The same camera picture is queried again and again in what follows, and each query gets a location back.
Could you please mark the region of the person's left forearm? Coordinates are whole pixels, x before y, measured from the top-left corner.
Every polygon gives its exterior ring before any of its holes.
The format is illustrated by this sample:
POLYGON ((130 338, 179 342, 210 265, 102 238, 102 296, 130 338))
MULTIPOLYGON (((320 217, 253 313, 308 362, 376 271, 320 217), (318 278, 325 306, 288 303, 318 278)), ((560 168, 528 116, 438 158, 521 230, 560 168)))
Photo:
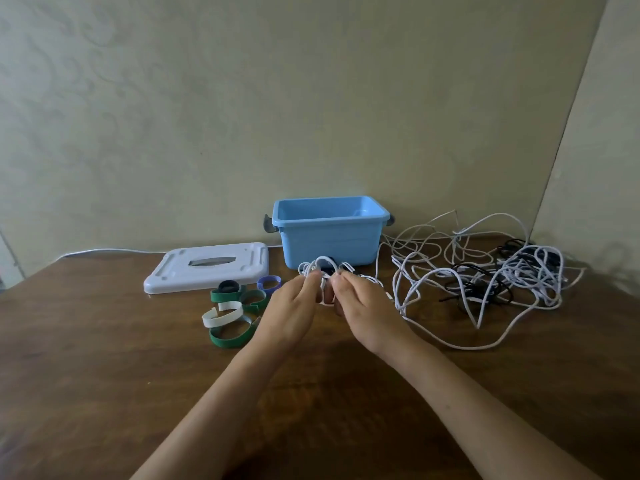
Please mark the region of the person's left forearm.
POLYGON ((300 339, 259 330, 131 480, 220 480, 260 396, 300 339))

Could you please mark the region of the person's right forearm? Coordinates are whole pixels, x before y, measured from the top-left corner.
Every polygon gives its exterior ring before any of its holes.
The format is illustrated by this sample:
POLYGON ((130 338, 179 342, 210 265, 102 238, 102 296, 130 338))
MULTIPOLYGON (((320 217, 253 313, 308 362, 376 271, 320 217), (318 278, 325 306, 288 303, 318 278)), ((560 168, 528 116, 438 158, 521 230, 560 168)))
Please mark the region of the person's right forearm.
POLYGON ((401 336, 379 355, 420 393, 483 480, 602 480, 425 341, 401 336))

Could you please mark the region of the blue plastic storage box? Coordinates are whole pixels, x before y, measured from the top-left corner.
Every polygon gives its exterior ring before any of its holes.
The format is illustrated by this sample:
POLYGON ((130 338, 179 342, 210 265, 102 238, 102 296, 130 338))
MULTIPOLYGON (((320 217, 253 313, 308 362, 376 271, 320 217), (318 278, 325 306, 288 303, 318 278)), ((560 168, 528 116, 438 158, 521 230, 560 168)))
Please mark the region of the blue plastic storage box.
POLYGON ((372 264, 383 228, 395 220, 370 196, 340 196, 278 200, 262 225, 267 233, 280 234, 285 264, 296 269, 322 256, 337 264, 372 264))

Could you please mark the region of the person's right hand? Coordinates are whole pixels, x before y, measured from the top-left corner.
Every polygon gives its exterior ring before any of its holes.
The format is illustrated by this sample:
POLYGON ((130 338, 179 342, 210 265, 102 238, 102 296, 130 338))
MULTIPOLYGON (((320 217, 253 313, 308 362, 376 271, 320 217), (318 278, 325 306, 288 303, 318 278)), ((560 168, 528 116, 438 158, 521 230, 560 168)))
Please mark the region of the person's right hand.
POLYGON ((345 318, 359 343, 386 362, 419 346, 420 338, 401 318, 384 289, 361 276, 352 275, 356 311, 341 311, 334 307, 336 313, 345 318))

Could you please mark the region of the person's left hand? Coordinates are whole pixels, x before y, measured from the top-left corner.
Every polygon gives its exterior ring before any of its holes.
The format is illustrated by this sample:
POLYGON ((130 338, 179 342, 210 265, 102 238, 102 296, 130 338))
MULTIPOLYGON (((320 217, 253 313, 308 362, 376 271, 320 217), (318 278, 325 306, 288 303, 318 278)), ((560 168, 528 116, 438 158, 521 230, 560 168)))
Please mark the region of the person's left hand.
POLYGON ((316 304, 299 302, 299 276, 286 282, 272 295, 250 341, 251 350, 263 356, 286 355, 309 331, 316 304))

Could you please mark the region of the white plastic box lid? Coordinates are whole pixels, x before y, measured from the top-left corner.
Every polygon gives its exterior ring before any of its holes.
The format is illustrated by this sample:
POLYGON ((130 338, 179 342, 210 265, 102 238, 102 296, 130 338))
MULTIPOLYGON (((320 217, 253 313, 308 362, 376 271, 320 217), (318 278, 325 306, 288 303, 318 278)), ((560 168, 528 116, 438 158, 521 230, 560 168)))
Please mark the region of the white plastic box lid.
POLYGON ((167 252, 145 279, 147 294, 214 289, 226 280, 254 284, 268 274, 269 249, 261 242, 180 248, 167 252))

